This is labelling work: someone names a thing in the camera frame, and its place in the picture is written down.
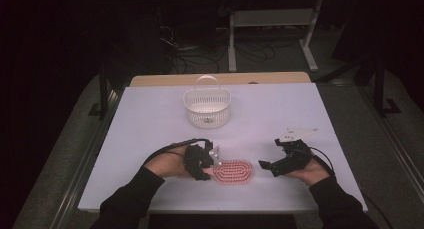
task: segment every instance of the tabletop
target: tabletop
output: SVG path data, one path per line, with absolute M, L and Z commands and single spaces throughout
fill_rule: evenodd
M 237 75 L 215 76 L 225 81 L 224 78 L 237 78 Z M 169 86 L 167 80 L 162 80 L 160 86 L 137 87 L 146 78 L 134 78 L 132 87 L 124 91 L 78 208 L 98 211 L 101 202 L 128 183 L 144 159 L 157 149 L 173 142 L 207 138 L 221 146 L 221 159 L 251 162 L 252 179 L 242 185 L 221 185 L 215 180 L 170 178 L 153 198 L 151 212 L 296 213 L 317 210 L 302 182 L 283 176 L 275 178 L 258 164 L 258 160 L 274 162 L 285 156 L 274 144 L 274 139 L 281 137 L 287 128 L 316 128 L 319 133 L 305 138 L 304 142 L 327 154 L 339 184 L 367 210 L 316 85 L 310 82 L 244 84 L 252 79 L 263 83 L 265 80 L 261 80 L 261 76 L 270 75 L 274 79 L 277 74 L 240 75 L 245 79 L 238 79 L 238 84 L 225 85 L 232 96 L 231 116 L 223 127 L 212 130 L 195 128 L 187 119 L 183 94 L 192 85 Z M 178 84 L 176 81 L 180 77 L 165 78 Z

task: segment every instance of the person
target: person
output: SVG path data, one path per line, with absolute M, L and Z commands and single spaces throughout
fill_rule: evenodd
M 177 147 L 169 150 L 170 153 L 159 154 L 142 166 L 127 185 L 101 204 L 99 218 L 91 228 L 138 228 L 153 196 L 165 182 L 164 178 L 190 176 L 183 165 L 185 148 Z M 314 159 L 304 169 L 285 176 L 298 178 L 309 186 L 323 228 L 378 228 L 364 213 L 362 204 L 347 194 L 335 177 Z

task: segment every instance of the small white object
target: small white object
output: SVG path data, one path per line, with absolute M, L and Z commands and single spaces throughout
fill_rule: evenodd
M 300 129 L 300 128 L 287 128 L 287 132 L 283 137 L 279 138 L 280 142 L 297 141 L 304 137 L 310 136 L 318 132 L 318 128 L 314 129 Z
M 196 88 L 200 80 L 212 79 L 217 88 Z M 184 105 L 188 111 L 191 124 L 201 129 L 214 129 L 227 123 L 230 117 L 231 93 L 221 88 L 218 80 L 210 75 L 199 77 L 194 89 L 184 94 Z

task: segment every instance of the hand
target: hand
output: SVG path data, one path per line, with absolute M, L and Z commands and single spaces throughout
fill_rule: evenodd
M 312 159 L 304 169 L 289 172 L 285 176 L 298 178 L 305 182 L 306 185 L 312 186 L 313 184 L 329 177 L 330 174 L 328 174 L 321 164 Z
M 187 146 L 170 149 L 148 161 L 144 167 L 160 177 L 190 177 L 184 167 L 184 154 Z

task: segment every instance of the wooden edge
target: wooden edge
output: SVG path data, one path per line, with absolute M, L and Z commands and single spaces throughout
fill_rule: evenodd
M 193 85 L 197 78 L 202 75 L 204 74 L 136 76 L 131 80 L 130 87 Z M 311 79 L 306 72 L 220 73 L 207 75 L 214 76 L 222 85 L 311 82 Z M 215 82 L 212 80 L 202 80 L 202 83 L 200 84 L 214 83 Z

